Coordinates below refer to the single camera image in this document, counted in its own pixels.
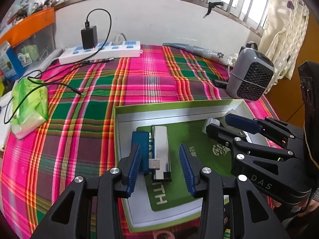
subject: curtain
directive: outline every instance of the curtain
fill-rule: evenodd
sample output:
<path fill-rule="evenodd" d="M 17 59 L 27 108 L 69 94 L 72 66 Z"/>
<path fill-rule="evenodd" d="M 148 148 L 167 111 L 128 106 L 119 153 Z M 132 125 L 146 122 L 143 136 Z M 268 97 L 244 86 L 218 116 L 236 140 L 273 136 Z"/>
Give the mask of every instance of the curtain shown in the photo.
<path fill-rule="evenodd" d="M 302 0 L 270 0 L 259 51 L 274 64 L 266 92 L 284 76 L 289 80 L 305 38 L 309 9 Z"/>

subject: white wall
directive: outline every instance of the white wall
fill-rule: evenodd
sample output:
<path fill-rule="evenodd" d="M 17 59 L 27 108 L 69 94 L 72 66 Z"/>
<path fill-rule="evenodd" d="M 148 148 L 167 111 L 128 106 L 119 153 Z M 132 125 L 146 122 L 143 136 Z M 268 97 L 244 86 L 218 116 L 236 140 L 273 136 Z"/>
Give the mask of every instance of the white wall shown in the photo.
<path fill-rule="evenodd" d="M 142 44 L 185 43 L 224 54 L 238 53 L 247 41 L 260 41 L 259 36 L 241 24 L 214 11 L 203 19 L 206 8 L 180 0 L 86 0 L 56 11 L 56 46 L 81 45 L 81 29 L 87 14 L 95 8 L 104 8 L 112 16 L 109 41 L 122 32 L 129 40 Z M 98 41 L 104 41 L 108 15 L 96 11 L 89 21 L 97 25 Z"/>

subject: black mesh grille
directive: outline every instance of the black mesh grille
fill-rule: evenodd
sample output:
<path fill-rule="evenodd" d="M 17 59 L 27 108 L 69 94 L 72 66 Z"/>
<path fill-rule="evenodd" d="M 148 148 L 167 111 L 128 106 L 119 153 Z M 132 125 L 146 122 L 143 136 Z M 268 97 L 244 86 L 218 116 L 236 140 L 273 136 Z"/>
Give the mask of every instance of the black mesh grille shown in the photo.
<path fill-rule="evenodd" d="M 267 87 L 272 75 L 273 71 L 271 69 L 260 63 L 254 62 L 250 65 L 244 80 L 258 84 L 262 87 Z M 237 96 L 251 101 L 258 100 L 265 89 L 251 83 L 243 81 L 238 88 Z"/>

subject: gray speaker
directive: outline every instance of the gray speaker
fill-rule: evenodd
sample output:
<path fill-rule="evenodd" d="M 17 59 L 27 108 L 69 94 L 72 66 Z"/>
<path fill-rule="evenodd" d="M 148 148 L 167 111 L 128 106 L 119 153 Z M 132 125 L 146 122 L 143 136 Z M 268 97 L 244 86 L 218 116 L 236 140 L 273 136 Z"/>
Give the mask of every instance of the gray speaker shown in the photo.
<path fill-rule="evenodd" d="M 240 51 L 230 73 L 226 91 L 234 99 L 258 100 L 265 92 L 274 73 L 268 57 L 252 48 Z"/>

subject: storage box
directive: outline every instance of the storage box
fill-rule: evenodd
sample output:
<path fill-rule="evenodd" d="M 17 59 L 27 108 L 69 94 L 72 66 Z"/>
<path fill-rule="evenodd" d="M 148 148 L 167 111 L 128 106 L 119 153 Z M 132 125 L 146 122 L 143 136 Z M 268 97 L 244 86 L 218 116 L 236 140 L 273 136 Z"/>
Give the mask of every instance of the storage box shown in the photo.
<path fill-rule="evenodd" d="M 189 101 L 159 104 L 142 104 L 121 106 L 114 109 L 114 142 L 116 164 L 122 157 L 127 157 L 131 149 L 132 132 L 137 128 L 152 125 L 165 125 L 201 120 L 205 123 L 208 117 L 221 118 L 229 110 L 234 109 L 238 115 L 253 119 L 254 116 L 243 100 Z M 260 134 L 247 134 L 247 140 L 261 145 L 268 145 Z M 218 155 L 211 148 L 207 153 Z M 221 154 L 229 157 L 229 152 Z M 171 170 L 177 168 L 171 163 Z M 188 201 L 185 204 L 161 211 L 153 211 L 143 174 L 138 174 L 135 190 L 129 199 L 123 199 L 123 206 L 128 227 L 131 232 L 156 230 L 181 224 L 200 216 L 202 199 Z"/>
<path fill-rule="evenodd" d="M 54 50 L 54 9 L 32 14 L 12 27 L 1 39 L 13 47 L 23 67 L 39 66 Z"/>

